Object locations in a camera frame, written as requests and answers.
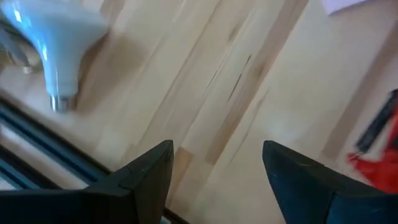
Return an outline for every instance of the red object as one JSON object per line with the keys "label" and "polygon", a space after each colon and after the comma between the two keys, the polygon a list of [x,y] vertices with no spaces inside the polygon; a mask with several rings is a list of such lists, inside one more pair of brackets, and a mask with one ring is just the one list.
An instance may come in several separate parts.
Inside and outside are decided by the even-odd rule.
{"label": "red object", "polygon": [[372,162],[360,158],[358,153],[349,153],[348,161],[364,175],[372,185],[386,193],[398,193],[398,147],[394,141],[398,139],[398,110],[393,115],[392,130],[388,137],[382,158]]}

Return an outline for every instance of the wood grain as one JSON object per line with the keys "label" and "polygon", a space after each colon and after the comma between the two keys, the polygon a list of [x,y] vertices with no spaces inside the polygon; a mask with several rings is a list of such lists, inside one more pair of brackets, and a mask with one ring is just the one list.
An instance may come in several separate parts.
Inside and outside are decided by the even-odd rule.
{"label": "wood grain", "polygon": [[[173,139],[167,206],[192,223],[283,223],[262,142],[347,169],[342,155],[372,114],[344,125],[347,110],[361,114],[359,92],[380,97],[398,71],[394,0],[333,16],[319,0],[82,3],[111,30],[81,64],[77,110],[53,113],[42,74],[17,67],[1,72],[1,94],[112,170]],[[364,87],[379,73],[391,82]],[[364,110],[378,110],[378,97]],[[0,141],[57,183],[84,187],[7,129]]]}

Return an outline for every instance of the black metal frame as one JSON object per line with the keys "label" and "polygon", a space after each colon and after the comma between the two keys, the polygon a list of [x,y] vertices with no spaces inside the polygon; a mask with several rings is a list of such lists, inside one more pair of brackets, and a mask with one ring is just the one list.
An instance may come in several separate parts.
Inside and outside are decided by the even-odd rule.
{"label": "black metal frame", "polygon": [[[0,98],[0,123],[88,185],[111,174],[111,171],[99,162],[2,98]],[[0,147],[0,175],[17,189],[60,189],[51,180],[3,147]],[[164,208],[163,214],[172,223],[188,223],[168,208]]]}

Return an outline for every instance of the lamp base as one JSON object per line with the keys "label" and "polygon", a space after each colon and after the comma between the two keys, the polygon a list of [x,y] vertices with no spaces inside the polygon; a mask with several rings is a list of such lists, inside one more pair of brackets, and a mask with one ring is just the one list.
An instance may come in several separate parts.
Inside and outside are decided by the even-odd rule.
{"label": "lamp base", "polygon": [[66,113],[75,108],[75,98],[72,96],[51,96],[51,109],[56,113]]}

